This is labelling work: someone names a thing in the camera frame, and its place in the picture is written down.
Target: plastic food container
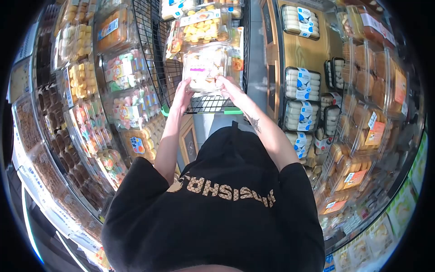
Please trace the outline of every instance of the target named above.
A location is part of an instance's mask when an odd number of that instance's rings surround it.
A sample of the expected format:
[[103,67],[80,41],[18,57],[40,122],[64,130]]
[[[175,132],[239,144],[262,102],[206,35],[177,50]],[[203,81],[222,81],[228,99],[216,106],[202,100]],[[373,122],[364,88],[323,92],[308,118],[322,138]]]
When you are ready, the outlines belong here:
[[298,158],[305,158],[311,144],[313,143],[313,136],[301,131],[286,132],[285,136],[287,136],[291,144],[294,145],[294,150],[296,151]]
[[320,73],[305,68],[285,69],[285,96],[289,99],[319,101]]
[[137,33],[133,26],[133,12],[127,7],[120,6],[104,21],[97,25],[98,53],[107,52],[113,48],[124,48],[138,42]]
[[210,42],[228,44],[231,41],[231,13],[219,4],[202,4],[189,9],[180,20],[182,40],[191,47],[203,47]]
[[408,76],[389,49],[375,56],[377,79],[373,85],[373,102],[387,117],[404,118],[408,113]]
[[287,130],[314,131],[320,117],[319,106],[308,101],[288,100],[284,115]]
[[380,110],[358,102],[353,115],[342,115],[341,119],[341,139],[348,145],[351,157],[378,152],[387,128],[387,118]]
[[320,38],[319,19],[314,12],[303,7],[282,5],[281,14],[284,32],[312,40]]
[[343,90],[344,80],[341,76],[341,71],[343,70],[343,67],[345,65],[345,60],[340,57],[333,57],[329,65],[331,64],[333,64],[331,67],[331,73],[333,75],[331,78],[332,85],[337,90]]
[[186,0],[182,3],[180,3],[180,1],[162,0],[161,17],[163,20],[178,18],[183,15],[183,12],[199,5],[200,3],[199,0]]
[[109,91],[133,88],[145,80],[145,59],[138,49],[128,49],[121,54],[104,56],[104,59],[104,75]]
[[320,115],[320,119],[324,119],[324,110],[325,107],[329,107],[332,105],[337,105],[338,107],[341,107],[341,95],[339,93],[336,92],[332,92],[332,93],[324,93],[321,95],[320,97],[320,110],[321,110],[321,115]]
[[334,137],[337,130],[338,117],[340,116],[340,107],[332,105],[324,110],[325,116],[325,134],[329,137]]
[[90,98],[97,92],[94,64],[88,60],[71,64],[62,71],[61,82],[65,106],[73,107]]
[[332,70],[331,70],[331,61],[330,60],[326,60],[323,63],[323,68],[325,69],[325,80],[326,80],[326,86],[328,88],[334,88],[334,86],[332,85]]
[[331,192],[348,188],[359,188],[366,175],[371,170],[372,158],[370,156],[358,158],[342,158],[336,166],[336,172],[329,179]]
[[191,78],[191,91],[216,92],[222,88],[217,85],[215,77],[231,74],[228,47],[208,47],[198,52],[184,54],[183,80]]

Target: chalkboard sign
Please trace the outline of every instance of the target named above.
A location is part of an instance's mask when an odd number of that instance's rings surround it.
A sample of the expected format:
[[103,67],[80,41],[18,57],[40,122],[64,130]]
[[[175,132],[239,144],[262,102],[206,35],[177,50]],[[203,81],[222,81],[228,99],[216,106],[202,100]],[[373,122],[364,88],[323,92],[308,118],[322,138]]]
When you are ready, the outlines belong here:
[[271,42],[273,42],[273,35],[272,35],[271,16],[269,14],[269,6],[267,1],[263,6],[263,16],[264,16],[264,27],[266,28],[266,41],[267,44],[270,44]]
[[269,106],[273,111],[275,111],[275,65],[269,65]]

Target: person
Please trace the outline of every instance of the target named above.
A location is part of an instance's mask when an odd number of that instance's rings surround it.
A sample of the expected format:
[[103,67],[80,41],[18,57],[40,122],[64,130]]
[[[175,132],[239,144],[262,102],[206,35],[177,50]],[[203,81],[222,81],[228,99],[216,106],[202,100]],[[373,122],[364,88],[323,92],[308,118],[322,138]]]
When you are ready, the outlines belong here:
[[283,131],[231,77],[217,78],[255,133],[237,123],[204,142],[174,182],[190,79],[176,90],[153,165],[136,158],[102,230],[116,271],[322,271],[310,182]]

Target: metal wire rack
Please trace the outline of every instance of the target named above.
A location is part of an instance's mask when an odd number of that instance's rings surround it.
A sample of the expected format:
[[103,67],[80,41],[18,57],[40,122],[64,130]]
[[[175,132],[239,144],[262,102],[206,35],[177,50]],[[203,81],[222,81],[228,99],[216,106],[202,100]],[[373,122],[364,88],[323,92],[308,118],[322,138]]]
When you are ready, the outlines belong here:
[[[153,81],[160,104],[171,107],[178,83],[181,82],[183,64],[177,60],[164,60],[165,41],[170,29],[170,21],[163,21],[160,17],[159,0],[132,0],[134,18],[139,32],[142,51],[144,52],[150,77]],[[232,26],[244,27],[244,68],[242,90],[248,89],[248,64],[249,64],[249,37],[250,3],[245,2],[242,8],[242,19],[233,20]],[[220,113],[225,108],[234,107],[233,103],[220,95],[192,98],[191,105],[186,114],[195,113]]]

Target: store aisle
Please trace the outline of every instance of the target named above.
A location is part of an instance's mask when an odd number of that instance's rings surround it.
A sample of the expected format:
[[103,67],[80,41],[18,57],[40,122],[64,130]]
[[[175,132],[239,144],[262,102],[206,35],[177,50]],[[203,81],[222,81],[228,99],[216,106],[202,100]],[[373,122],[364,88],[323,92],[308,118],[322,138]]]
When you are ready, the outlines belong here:
[[[260,1],[251,1],[251,37],[250,37],[250,57],[249,57],[249,77],[248,77],[248,96],[257,105],[266,112],[267,100],[267,70],[266,70],[266,52],[264,47],[263,23],[261,19]],[[230,126],[231,121],[237,121],[240,124],[244,123],[243,115],[224,116],[224,114],[194,114],[193,115],[196,139],[198,148],[210,136],[210,132],[216,131],[218,128]]]

